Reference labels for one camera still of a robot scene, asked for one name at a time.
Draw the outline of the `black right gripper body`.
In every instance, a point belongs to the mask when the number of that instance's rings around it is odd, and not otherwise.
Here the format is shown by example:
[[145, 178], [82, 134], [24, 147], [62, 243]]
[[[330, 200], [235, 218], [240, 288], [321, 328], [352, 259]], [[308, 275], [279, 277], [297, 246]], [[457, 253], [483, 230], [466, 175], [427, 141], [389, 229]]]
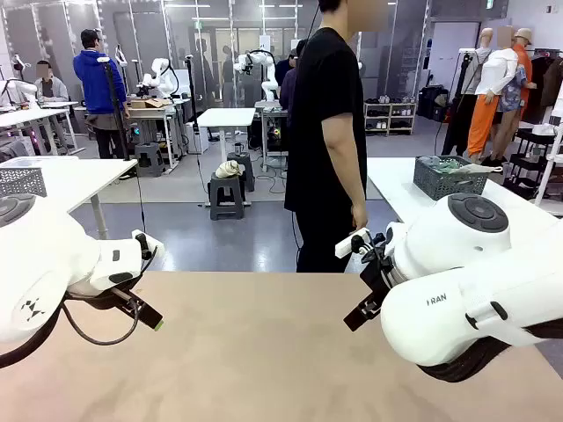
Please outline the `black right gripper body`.
[[391, 258], [374, 256], [360, 273], [360, 278], [371, 290], [366, 299], [369, 306], [381, 307], [384, 298], [392, 288], [391, 271], [393, 269]]

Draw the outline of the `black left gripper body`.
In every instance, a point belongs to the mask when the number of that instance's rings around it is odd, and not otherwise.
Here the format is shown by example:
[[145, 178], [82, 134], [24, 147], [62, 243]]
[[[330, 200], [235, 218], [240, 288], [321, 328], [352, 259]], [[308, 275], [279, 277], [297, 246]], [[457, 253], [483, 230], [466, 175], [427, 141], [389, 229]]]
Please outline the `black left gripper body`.
[[107, 309], [120, 309], [120, 310], [131, 310], [132, 305], [130, 304], [131, 295], [119, 290], [116, 287], [107, 289], [96, 296], [81, 295], [78, 293], [72, 293], [69, 290], [65, 292], [65, 298], [67, 300], [82, 301], [88, 303], [94, 309], [107, 310]]

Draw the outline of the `person's right hand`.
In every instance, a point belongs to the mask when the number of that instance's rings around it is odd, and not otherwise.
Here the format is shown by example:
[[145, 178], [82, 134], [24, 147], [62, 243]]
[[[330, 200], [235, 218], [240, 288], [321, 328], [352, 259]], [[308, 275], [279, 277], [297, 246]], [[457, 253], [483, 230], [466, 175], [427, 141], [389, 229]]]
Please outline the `person's right hand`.
[[364, 229], [368, 224], [368, 213], [366, 208], [366, 203], [354, 204], [351, 208], [353, 216], [353, 228], [354, 230]]

